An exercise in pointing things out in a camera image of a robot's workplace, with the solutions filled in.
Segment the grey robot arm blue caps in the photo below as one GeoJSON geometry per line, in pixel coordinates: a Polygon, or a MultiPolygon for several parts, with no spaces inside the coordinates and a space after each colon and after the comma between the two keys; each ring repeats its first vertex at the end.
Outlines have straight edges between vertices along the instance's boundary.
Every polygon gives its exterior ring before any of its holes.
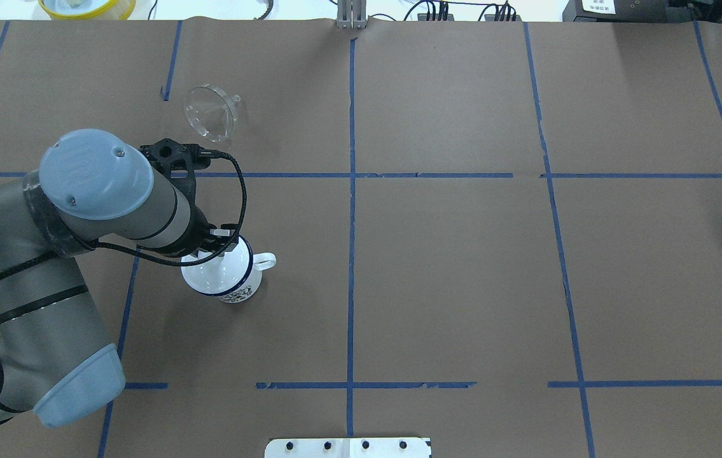
{"type": "Polygon", "coordinates": [[[108,249],[178,267],[201,247],[219,249],[195,205],[195,172],[223,157],[81,128],[0,185],[0,426],[33,412],[58,428],[124,391],[118,348],[76,258],[108,249]]]}

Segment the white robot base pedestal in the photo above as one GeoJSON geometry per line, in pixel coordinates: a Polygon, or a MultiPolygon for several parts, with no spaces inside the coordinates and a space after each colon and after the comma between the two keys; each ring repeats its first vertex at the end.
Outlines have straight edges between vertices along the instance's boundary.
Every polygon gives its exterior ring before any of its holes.
{"type": "Polygon", "coordinates": [[[268,442],[265,457],[431,457],[429,438],[277,438],[268,442]]]}

